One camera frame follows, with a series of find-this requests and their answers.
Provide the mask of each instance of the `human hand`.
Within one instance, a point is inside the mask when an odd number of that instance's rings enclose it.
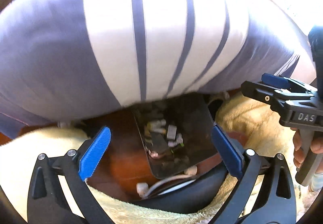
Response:
[[[302,139],[299,134],[299,130],[295,128],[291,128],[292,130],[296,130],[295,135],[293,137],[293,143],[294,143],[294,164],[296,167],[300,167],[301,164],[305,160],[305,154],[303,150],[301,149],[302,146]],[[323,153],[323,138],[316,138],[311,143],[311,150],[313,153],[320,154]],[[321,161],[318,169],[316,170],[316,173],[323,173],[323,161]]]

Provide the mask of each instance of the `finger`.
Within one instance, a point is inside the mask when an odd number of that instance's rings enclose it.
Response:
[[[301,167],[301,163],[299,163],[296,159],[294,159],[294,165],[295,165],[297,168],[300,168],[300,167]]]
[[[302,139],[301,139],[301,135],[299,134],[299,131],[295,132],[295,135],[293,137],[293,143],[296,151],[299,150],[300,147],[302,146]]]
[[[301,148],[299,150],[294,151],[294,158],[300,164],[302,164],[304,162],[305,154],[304,154],[304,152],[303,152],[303,150]]]
[[[323,138],[316,138],[311,143],[311,150],[313,153],[323,153]]]

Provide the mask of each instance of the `white cable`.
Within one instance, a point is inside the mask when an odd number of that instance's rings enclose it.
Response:
[[[169,193],[169,192],[173,192],[173,191],[175,191],[175,190],[178,190],[178,189],[180,189],[180,188],[183,188],[183,187],[187,186],[188,184],[193,183],[195,180],[196,180],[196,179],[189,180],[189,181],[184,182],[184,183],[182,183],[182,184],[179,184],[179,185],[177,185],[177,186],[171,187],[170,189],[165,190],[165,191],[163,191],[162,193],[160,193],[160,194],[158,194],[158,195],[163,195],[163,194],[166,194],[166,193]]]
[[[168,177],[168,178],[165,178],[161,181],[158,181],[157,183],[155,183],[154,185],[152,185],[148,190],[147,192],[145,192],[142,196],[143,199],[145,199],[146,197],[148,197],[156,188],[158,188],[159,186],[167,183],[167,182],[170,182],[170,181],[173,181],[173,180],[177,180],[177,179],[183,179],[183,178],[188,178],[188,177],[191,177],[190,175],[176,175],[176,176],[172,176],[172,177]]]

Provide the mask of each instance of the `gray fabric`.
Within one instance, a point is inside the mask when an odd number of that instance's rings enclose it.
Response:
[[[173,89],[174,84],[179,77],[185,60],[187,58],[188,53],[190,52],[193,38],[194,38],[194,30],[195,30],[195,11],[194,11],[194,3],[193,0],[186,0],[187,3],[187,17],[186,17],[186,34],[185,34],[185,40],[183,45],[183,51],[180,55],[180,58],[178,60],[177,68],[174,72],[174,75],[169,83],[167,93],[165,97],[169,94],[169,92]]]
[[[290,77],[291,77],[291,75],[292,75],[292,73],[293,73],[293,71],[295,70],[295,67],[297,66],[298,60],[299,60],[299,56],[297,56],[296,61],[295,61],[291,66],[289,66],[289,67],[286,69],[286,71],[284,71],[284,72],[281,74],[281,76],[282,76],[282,77],[288,77],[288,78],[290,78]]]
[[[0,15],[0,112],[42,125],[120,108],[93,54],[83,0],[16,0],[8,9]]]
[[[143,0],[131,2],[141,101],[145,101],[147,60]],[[182,72],[195,35],[194,3],[193,0],[186,3],[184,45],[167,94]],[[245,80],[259,81],[265,72],[291,74],[295,68],[298,55],[294,53],[294,46],[284,40],[284,33],[276,31],[286,18],[264,15],[256,0],[250,1],[248,6],[249,29],[243,48],[199,92],[217,93],[239,88]],[[15,137],[25,125],[91,118],[121,108],[93,53],[83,0],[16,0],[2,12],[0,23],[0,131],[7,136]],[[196,81],[215,63],[229,30],[226,8],[221,42]]]
[[[147,94],[147,63],[146,63],[146,29],[143,13],[143,0],[131,0],[133,32],[137,51],[138,74],[141,101],[146,100]]]
[[[275,24],[269,24],[274,16],[264,15],[259,6],[253,2],[249,5],[248,34],[238,55],[198,92],[220,92],[240,88],[246,80],[261,81],[262,74],[275,74],[293,56],[294,49],[283,42],[285,34],[275,33]]]
[[[190,86],[192,86],[197,81],[199,81],[206,74],[206,72],[209,71],[209,69],[212,67],[212,65],[214,64],[214,62],[216,61],[216,59],[218,58],[218,56],[222,52],[222,49],[223,49],[225,43],[227,42],[229,32],[230,32],[230,19],[229,19],[228,7],[227,7],[227,4],[225,3],[225,25],[224,25],[223,35],[222,35],[220,44],[219,44],[218,48],[216,49],[216,51],[214,52],[211,59],[209,60],[209,62],[207,63],[204,70],[201,72],[201,74],[188,87],[186,87],[186,89],[183,91],[183,93],[186,93],[186,91],[188,90],[188,88]]]

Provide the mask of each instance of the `gripper handle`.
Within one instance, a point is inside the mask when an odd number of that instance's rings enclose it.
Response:
[[[315,154],[311,151],[310,146],[312,140],[315,137],[321,137],[321,132],[311,131],[311,130],[300,130],[300,136],[302,139],[302,149],[305,154],[305,160],[301,164],[301,167],[296,173],[295,179],[297,183],[302,186],[308,186],[311,183],[311,179],[319,167],[320,162],[322,161],[323,154]]]

